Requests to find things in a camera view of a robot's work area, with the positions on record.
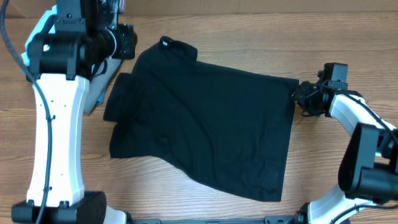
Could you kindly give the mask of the black t-shirt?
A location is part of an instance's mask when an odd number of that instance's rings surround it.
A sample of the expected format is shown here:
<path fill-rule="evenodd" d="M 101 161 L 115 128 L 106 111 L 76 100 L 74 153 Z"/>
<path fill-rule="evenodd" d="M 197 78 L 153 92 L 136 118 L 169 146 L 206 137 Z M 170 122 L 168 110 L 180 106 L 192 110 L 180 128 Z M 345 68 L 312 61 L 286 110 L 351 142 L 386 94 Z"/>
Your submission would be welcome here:
<path fill-rule="evenodd" d="M 103 116 L 111 157 L 158 157 L 216 190 L 280 201 L 299 81 L 197 57 L 163 36 L 118 75 Z"/>

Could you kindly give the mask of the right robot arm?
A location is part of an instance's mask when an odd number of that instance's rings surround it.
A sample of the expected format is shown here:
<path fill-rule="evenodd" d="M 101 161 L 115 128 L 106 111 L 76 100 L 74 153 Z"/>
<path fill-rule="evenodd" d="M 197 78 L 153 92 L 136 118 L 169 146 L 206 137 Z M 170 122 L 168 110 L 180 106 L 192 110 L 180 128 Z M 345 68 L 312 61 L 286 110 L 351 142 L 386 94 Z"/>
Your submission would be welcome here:
<path fill-rule="evenodd" d="M 326 63 L 318 81 L 302 82 L 293 98 L 303 117 L 325 115 L 337 120 L 350 136 L 338 171 L 338 183 L 322 198 L 307 202 L 292 223 L 349 223 L 371 208 L 393 210 L 397 201 L 397 128 L 384 121 L 346 82 L 348 66 Z"/>

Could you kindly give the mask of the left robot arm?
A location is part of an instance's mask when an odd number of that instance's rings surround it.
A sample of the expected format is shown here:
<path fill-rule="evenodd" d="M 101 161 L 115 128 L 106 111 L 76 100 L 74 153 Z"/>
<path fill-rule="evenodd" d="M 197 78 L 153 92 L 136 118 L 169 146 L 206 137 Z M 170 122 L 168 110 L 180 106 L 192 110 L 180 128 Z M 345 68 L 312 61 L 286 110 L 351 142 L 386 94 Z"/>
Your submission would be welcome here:
<path fill-rule="evenodd" d="M 34 168 L 16 223 L 131 223 L 81 176 L 81 130 L 89 93 L 102 92 L 120 61 L 133 59 L 137 36 L 118 21 L 123 0 L 58 0 L 38 21 L 16 61 L 33 84 Z"/>

